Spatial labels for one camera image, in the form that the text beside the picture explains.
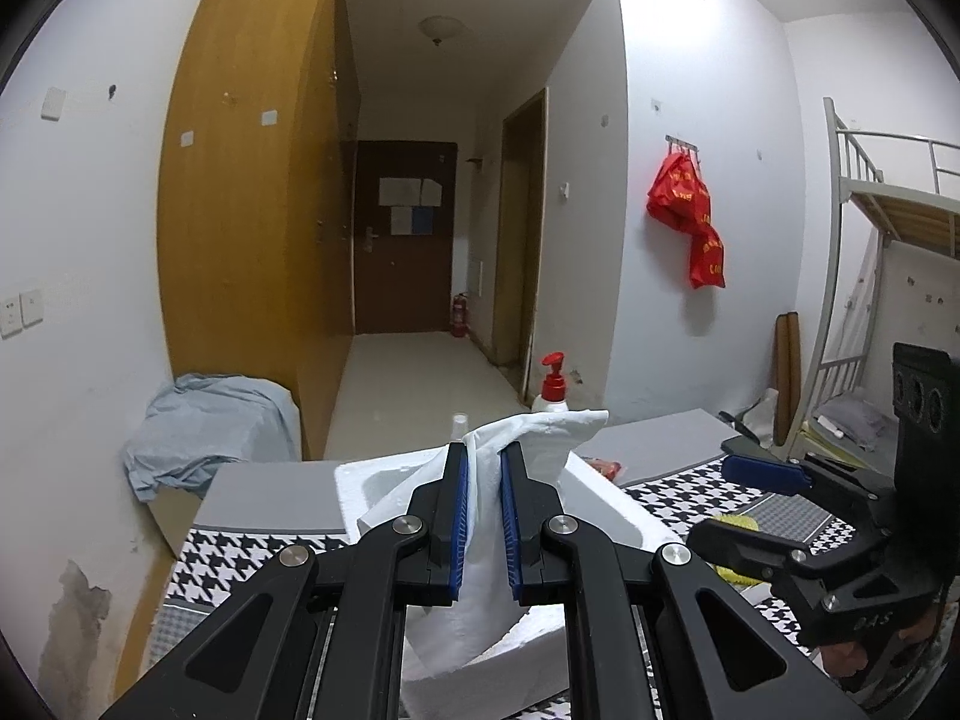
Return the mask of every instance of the pillow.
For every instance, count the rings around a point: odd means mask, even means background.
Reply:
[[[813,413],[825,416],[858,446],[872,452],[877,447],[877,438],[886,425],[886,419],[874,406],[871,406],[854,392],[843,392],[827,400]]]

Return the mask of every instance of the metal bed frame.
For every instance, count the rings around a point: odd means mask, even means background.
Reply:
[[[830,203],[829,261],[827,262],[827,288],[820,309],[820,324],[813,343],[808,372],[800,390],[800,404],[783,446],[773,447],[776,456],[803,458],[808,451],[823,452],[822,442],[811,440],[803,432],[803,423],[813,410],[834,396],[859,386],[872,335],[877,323],[880,286],[883,276],[883,252],[891,240],[923,247],[926,250],[960,260],[960,199],[940,194],[941,175],[960,177],[960,170],[942,167],[937,160],[937,148],[951,148],[960,153],[957,143],[925,138],[918,135],[901,135],[894,132],[850,129],[836,114],[832,98],[824,98],[829,132]],[[909,187],[887,184],[880,170],[867,156],[858,138],[875,137],[890,140],[926,143],[933,175],[933,193]],[[877,240],[877,267],[871,296],[871,312],[863,348],[859,354],[838,360],[824,360],[833,303],[837,292],[840,266],[841,226],[844,206],[848,201],[861,210],[880,231]]]

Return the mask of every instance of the metal screw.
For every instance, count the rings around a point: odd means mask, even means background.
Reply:
[[[684,544],[667,544],[661,549],[661,557],[670,565],[687,565],[693,555]]]
[[[303,565],[309,557],[309,550],[302,544],[293,544],[280,552],[280,562],[287,568],[296,568],[298,565]]]
[[[575,517],[570,517],[569,514],[557,514],[556,517],[550,517],[550,521],[547,523],[547,527],[554,533],[559,533],[561,536],[569,536],[570,533],[579,528],[580,524],[577,522]]]
[[[414,533],[419,533],[419,529],[423,526],[424,521],[416,514],[400,514],[394,520],[394,532],[399,533],[400,536],[413,536]]]

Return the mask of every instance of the yellow sponge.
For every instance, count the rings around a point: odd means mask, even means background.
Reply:
[[[717,516],[713,519],[719,519],[721,522],[726,522],[728,525],[736,525],[737,528],[745,528],[748,531],[758,531],[760,529],[760,525],[757,525],[757,521],[752,517],[747,517],[746,514],[717,514]],[[722,565],[718,565],[716,570],[721,579],[728,581],[731,584],[745,584],[746,586],[760,584],[760,580],[740,576],[740,574],[736,573],[736,571],[733,571],[729,568],[724,568]]]

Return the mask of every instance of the wooden wardrobe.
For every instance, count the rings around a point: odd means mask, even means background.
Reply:
[[[344,0],[202,0],[160,159],[174,375],[263,377],[320,458],[352,338],[359,91]]]

